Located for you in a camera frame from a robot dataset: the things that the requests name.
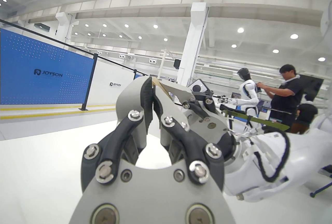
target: black cable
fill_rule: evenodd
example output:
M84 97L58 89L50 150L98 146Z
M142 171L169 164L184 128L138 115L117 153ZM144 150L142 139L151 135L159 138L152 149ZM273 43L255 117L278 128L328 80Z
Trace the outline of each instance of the black cable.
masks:
M275 173L271 177L268 177L266 172L265 172L260 153L259 152L254 152L254 155L257 157L257 160L258 160L258 166L260 168L262 177L264 178L265 181L273 183L279 177L281 170L284 168L284 166L287 162L287 159L289 157L290 148L291 148L290 141L289 141L289 138L288 138L286 132L284 132L284 131L282 131L278 128L273 128L271 126L264 126L264 127L262 127L262 129L263 130L270 129L270 130L277 131L278 133L280 133L283 136L283 138L285 139L285 142L286 142L285 151L282 155L281 161L280 161L278 167L275 169Z

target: black hair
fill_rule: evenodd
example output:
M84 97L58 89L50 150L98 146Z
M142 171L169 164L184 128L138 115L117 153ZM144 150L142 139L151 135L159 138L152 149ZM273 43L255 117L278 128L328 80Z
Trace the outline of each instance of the black hair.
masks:
M311 95L311 94L307 94L305 96L305 99L306 101L313 101L315 99L315 96L314 95Z
M282 74L282 73L289 72L292 70L294 71L294 75L297 75L294 65L285 64L279 69L279 73Z

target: metal bolt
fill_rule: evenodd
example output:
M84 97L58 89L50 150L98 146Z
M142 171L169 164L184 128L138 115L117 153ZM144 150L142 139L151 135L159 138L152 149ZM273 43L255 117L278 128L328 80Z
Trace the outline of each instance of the metal bolt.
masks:
M139 113L139 111L134 110L134 111L132 111L130 116L134 119L138 119L140 117L140 113Z
M112 172L112 168L110 166L103 166L99 169L99 176L103 179L107 178Z
M211 224L211 221L206 211L196 208L189 214L189 224Z
M131 178L133 177L133 173L131 172L131 170L129 169L125 169L122 171L121 173L121 180L123 182L128 182L131 180Z
M205 151L211 158L214 159L219 159L222 156L222 151L218 147L216 147L213 143L208 143L205 146Z
M111 165L113 164L112 161L104 161L96 169L96 180L99 183L107 183L110 182L114 175L112 174Z
M173 176L177 182L182 182L185 179L185 173L181 169L176 169Z
M182 126L183 129L186 129L186 123L181 122L181 126Z
M186 224L213 224L211 211L203 204L195 204L186 214Z
M203 178L206 175L206 170L203 168L203 166L201 165L196 165L195 171L194 171L195 175L198 176L199 178Z
M167 125L170 125L172 122L173 122L173 119L172 119L172 117L171 116L167 116L167 117L165 117L165 123L167 124Z
M92 224L118 224L119 212L111 204L103 204L95 210L92 216Z
M97 144L90 144L89 148L84 154L85 159L94 159L99 153L99 146Z
M243 194L238 194L238 195L236 196L236 198L237 198L237 200L240 200L240 201L243 201L243 200L244 200L244 196L243 196Z
M212 102L213 102L213 99L211 99L211 98L207 98L205 100L205 103L208 104L208 105L212 104Z
M217 124L215 124L214 122L211 122L211 123L209 123L209 124L207 125L207 127L208 127L209 129L214 129L214 128L217 127Z

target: white partition wall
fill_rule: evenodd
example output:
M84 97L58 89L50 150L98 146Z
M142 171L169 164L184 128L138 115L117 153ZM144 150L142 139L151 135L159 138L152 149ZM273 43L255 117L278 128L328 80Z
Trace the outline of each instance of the white partition wall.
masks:
M88 104L115 103L117 97L134 79L134 73L120 66L97 61Z

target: man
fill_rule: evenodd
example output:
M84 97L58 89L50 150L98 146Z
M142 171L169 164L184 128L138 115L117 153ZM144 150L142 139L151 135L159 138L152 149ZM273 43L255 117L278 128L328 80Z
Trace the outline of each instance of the man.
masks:
M298 117L292 125L290 130L291 133L300 133L300 135L304 134L304 132L309 129L314 117L318 114L317 107L313 105L314 96L306 95L305 99L306 102L300 104L298 107Z
M296 73L295 67L285 64L279 69L284 82L279 88L273 88L257 83L257 87L265 90L271 101L271 120L278 120L284 125L292 126L296 118L296 110L303 96L303 86L300 75Z

